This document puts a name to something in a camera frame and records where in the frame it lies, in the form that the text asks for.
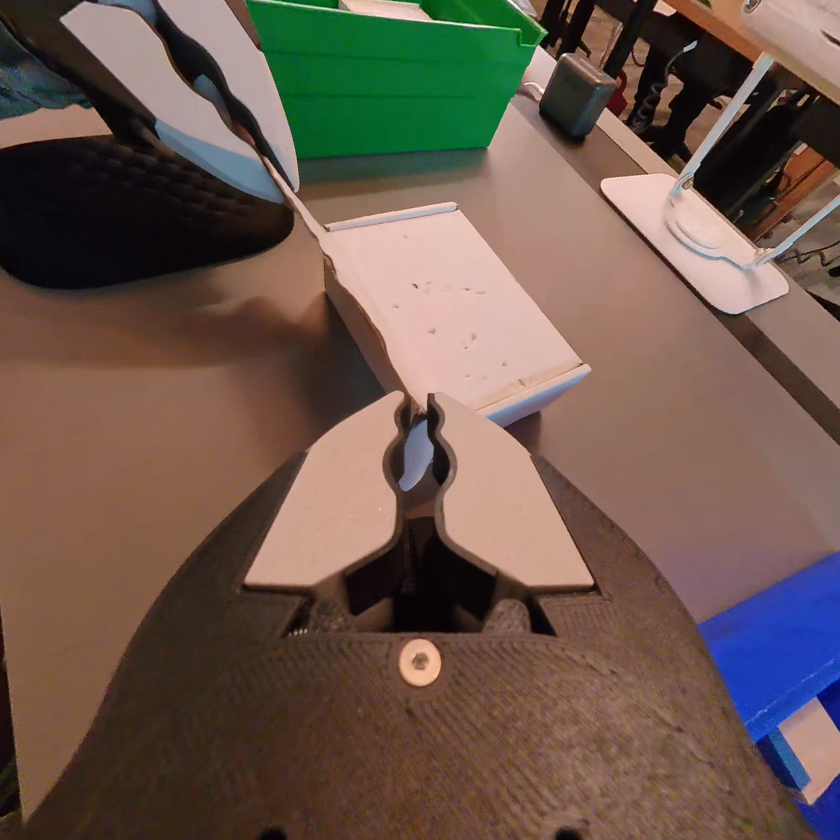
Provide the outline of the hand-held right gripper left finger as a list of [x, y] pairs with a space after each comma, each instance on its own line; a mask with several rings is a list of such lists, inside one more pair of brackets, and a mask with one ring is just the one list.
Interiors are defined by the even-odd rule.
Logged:
[[413, 406], [393, 391], [307, 451], [245, 576], [250, 590], [326, 592], [396, 545]]

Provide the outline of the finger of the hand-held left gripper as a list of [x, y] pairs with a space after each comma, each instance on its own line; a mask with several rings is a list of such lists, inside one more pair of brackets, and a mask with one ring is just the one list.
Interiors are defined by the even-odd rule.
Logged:
[[233, 125], [297, 192], [291, 128], [246, 2], [162, 1], [161, 15], [182, 60], [213, 83]]
[[140, 14], [82, 2], [60, 22], [151, 111], [154, 134], [168, 150], [242, 193], [284, 202], [257, 153], [186, 84], [163, 39]]

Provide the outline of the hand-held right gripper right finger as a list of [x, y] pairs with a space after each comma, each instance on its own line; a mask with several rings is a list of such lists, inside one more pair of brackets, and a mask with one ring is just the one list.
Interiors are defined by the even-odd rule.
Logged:
[[437, 535], [471, 566], [532, 594], [588, 592], [595, 579], [530, 453], [443, 392], [427, 397]]

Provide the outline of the white cardboard box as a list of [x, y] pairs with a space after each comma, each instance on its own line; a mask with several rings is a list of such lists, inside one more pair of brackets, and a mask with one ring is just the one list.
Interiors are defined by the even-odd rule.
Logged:
[[384, 389], [444, 393], [501, 426], [591, 371], [456, 203], [320, 225], [264, 165], [322, 253], [324, 287]]

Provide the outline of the grey desk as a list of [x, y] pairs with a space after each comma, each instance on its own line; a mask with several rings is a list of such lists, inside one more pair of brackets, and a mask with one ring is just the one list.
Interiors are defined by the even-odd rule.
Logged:
[[[511, 432], [703, 621], [838, 551], [838, 444], [739, 341], [828, 366], [802, 289], [720, 320], [602, 199], [634, 174], [517, 96], [480, 151], [304, 161], [323, 224], [456, 202], [591, 373]], [[2, 620], [24, 814], [84, 737], [152, 602], [291, 454], [381, 393], [307, 231], [237, 264], [89, 295], [2, 271]]]

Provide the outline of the green plastic bin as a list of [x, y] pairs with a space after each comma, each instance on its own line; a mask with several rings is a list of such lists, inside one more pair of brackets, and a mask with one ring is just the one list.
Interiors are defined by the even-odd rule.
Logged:
[[485, 149], [546, 36], [513, 2], [248, 2], [299, 161]]

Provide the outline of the white box in bin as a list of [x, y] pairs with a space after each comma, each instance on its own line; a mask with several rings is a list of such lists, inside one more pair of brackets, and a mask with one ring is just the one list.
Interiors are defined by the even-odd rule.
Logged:
[[413, 22], [433, 22], [434, 18], [423, 10], [420, 3], [407, 1], [339, 1], [339, 10], [352, 14], [386, 18], [395, 20], [407, 20]]

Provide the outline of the blue plastic bin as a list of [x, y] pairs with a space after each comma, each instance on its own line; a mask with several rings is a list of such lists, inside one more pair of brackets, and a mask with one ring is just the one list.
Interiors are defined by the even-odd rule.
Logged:
[[700, 625], [751, 740], [820, 838], [839, 838], [839, 555]]

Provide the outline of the dark grey power adapter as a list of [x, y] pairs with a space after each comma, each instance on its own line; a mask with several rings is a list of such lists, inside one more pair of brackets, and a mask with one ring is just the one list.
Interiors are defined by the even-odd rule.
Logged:
[[614, 77], [585, 56], [564, 53], [544, 89], [539, 115], [569, 139], [583, 141], [618, 87]]

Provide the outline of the white lamp stand base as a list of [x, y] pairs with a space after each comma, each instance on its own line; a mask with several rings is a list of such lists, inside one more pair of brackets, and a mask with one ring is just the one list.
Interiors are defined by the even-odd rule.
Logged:
[[678, 175], [605, 178], [607, 201], [714, 309], [738, 316], [789, 291], [774, 261], [838, 208], [836, 196], [772, 249], [756, 249], [694, 188], [714, 145], [774, 62], [817, 88], [838, 86], [838, 2], [743, 2], [740, 22], [763, 52], [709, 134]]

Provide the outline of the wooden table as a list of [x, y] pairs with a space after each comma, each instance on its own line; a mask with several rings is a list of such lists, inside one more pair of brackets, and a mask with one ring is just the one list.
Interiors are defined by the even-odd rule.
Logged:
[[742, 55], [766, 53], [792, 70], [838, 84], [838, 2], [658, 2]]

